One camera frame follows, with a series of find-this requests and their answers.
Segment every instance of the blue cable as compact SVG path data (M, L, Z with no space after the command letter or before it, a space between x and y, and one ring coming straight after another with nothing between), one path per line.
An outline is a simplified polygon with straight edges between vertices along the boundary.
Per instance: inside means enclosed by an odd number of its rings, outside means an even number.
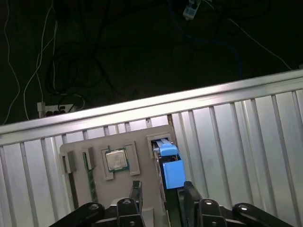
M192 37L188 34L186 34L183 29L180 27L176 17L175 17L175 14L172 10L172 7L171 7L171 0L168 0L168 3L169 3L169 12L171 14L171 18L173 19L177 29L183 34L185 35L187 38L189 39L192 39L192 40L195 40L195 41L198 41L198 42L201 42L201 43L204 43L204 44L219 44L219 45L223 45L223 46L226 46L228 47L236 56L236 59L238 61L238 70L239 70L239 75L240 75L240 78L242 79L243 78L243 74L242 74L242 61L240 59L240 56L238 54L238 52L235 50L235 48L225 42L222 42L222 41L218 41L218 40L204 40L204 39L199 39L199 38L196 38L196 37Z

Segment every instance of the power strip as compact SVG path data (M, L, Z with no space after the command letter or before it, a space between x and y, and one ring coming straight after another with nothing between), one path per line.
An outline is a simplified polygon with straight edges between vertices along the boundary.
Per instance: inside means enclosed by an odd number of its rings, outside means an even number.
M189 0L188 5L185 7L183 11L183 16L186 20L193 20L195 18L195 15L199 9L200 3L202 0Z
M76 106L73 104L60 105L60 110L58 110L58 105L45 105L45 103L37 103L37 109L39 113L39 118L55 116L59 114L65 114L67 112L72 113L76 111Z

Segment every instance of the metal screw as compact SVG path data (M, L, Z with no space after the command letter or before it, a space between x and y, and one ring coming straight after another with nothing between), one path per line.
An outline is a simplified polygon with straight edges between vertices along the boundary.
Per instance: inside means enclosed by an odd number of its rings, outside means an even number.
M248 207L245 206L245 205L240 205L239 208L240 208L241 210L248 210Z
M213 201L211 201L211 200L205 200L204 201L207 205L212 205L212 203L213 203Z
M123 204L130 204L130 203L131 203L130 200L124 200L124 201L123 201Z
M93 204L89 207L90 210L96 210L99 208L99 205L98 204Z

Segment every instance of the corrugated metal panel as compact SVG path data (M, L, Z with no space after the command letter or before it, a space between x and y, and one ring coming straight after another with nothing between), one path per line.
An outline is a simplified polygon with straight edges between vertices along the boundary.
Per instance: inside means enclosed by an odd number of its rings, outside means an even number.
M132 109L113 106L85 119L66 114L70 121L43 119L36 128L40 121L0 127L0 225L47 226L73 209L59 164L63 143L170 123L187 179L204 197L228 208L252 203L301 227L303 76L285 75L167 95L140 108L134 101L121 104Z
M251 203L302 226L301 95L287 92L173 114L187 178L201 195L228 208Z

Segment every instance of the aluminum profile frame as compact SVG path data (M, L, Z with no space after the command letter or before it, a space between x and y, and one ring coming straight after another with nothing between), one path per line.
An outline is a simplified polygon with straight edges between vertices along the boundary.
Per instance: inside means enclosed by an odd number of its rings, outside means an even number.
M301 89L303 70L0 127L0 146Z

